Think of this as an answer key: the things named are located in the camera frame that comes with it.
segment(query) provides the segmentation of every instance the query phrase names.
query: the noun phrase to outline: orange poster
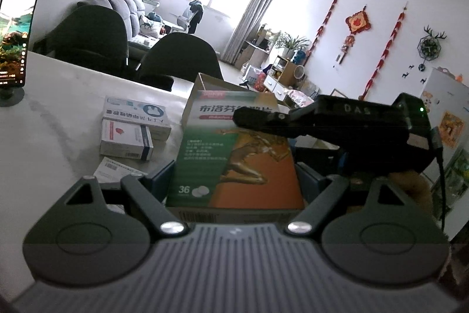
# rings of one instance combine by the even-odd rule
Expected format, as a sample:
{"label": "orange poster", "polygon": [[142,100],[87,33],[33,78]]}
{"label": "orange poster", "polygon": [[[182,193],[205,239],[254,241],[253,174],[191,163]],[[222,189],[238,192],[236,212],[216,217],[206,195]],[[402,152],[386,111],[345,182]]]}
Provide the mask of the orange poster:
{"label": "orange poster", "polygon": [[443,143],[454,149],[464,130],[464,121],[446,111],[438,127]]}

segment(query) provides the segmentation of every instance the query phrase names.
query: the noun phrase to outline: potted plant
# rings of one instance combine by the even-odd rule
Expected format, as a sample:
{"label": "potted plant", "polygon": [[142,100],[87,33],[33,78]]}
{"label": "potted plant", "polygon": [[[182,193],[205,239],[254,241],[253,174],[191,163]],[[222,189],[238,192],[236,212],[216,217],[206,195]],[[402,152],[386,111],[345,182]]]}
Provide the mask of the potted plant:
{"label": "potted plant", "polygon": [[289,33],[284,32],[281,33],[278,37],[275,47],[283,48],[283,50],[280,51],[279,55],[284,57],[285,59],[291,60],[295,55],[296,50],[302,50],[310,43],[311,41],[305,36],[300,37],[298,35],[296,38],[294,38]]}

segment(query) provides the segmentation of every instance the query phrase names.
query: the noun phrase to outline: white drawer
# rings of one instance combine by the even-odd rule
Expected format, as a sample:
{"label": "white drawer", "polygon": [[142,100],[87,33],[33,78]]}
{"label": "white drawer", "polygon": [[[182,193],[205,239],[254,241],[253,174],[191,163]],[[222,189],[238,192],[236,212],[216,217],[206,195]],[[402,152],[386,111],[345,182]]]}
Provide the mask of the white drawer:
{"label": "white drawer", "polygon": [[275,80],[271,76],[267,76],[266,79],[264,80],[264,85],[269,91],[273,92],[273,89],[277,85],[277,80]]}
{"label": "white drawer", "polygon": [[273,89],[273,94],[277,98],[277,100],[283,101],[285,97],[287,97],[288,88],[283,88],[282,84],[278,83],[276,87]]}

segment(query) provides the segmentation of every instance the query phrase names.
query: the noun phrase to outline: smartphone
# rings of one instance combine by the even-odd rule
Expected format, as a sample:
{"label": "smartphone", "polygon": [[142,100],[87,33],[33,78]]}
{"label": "smartphone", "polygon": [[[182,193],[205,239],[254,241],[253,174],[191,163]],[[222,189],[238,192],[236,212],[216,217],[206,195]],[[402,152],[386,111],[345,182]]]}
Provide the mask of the smartphone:
{"label": "smartphone", "polygon": [[37,1],[0,2],[0,88],[24,87],[32,18]]}

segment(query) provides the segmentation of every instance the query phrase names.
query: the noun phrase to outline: silver screw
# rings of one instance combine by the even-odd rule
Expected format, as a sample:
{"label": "silver screw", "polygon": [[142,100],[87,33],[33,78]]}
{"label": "silver screw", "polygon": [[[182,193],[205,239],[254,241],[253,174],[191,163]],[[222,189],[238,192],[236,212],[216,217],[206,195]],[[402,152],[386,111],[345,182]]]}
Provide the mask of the silver screw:
{"label": "silver screw", "polygon": [[291,222],[287,228],[290,232],[293,232],[294,234],[307,234],[313,229],[311,224],[306,223],[304,221]]}
{"label": "silver screw", "polygon": [[159,228],[167,235],[177,235],[184,231],[184,224],[179,223],[178,221],[167,221]]}

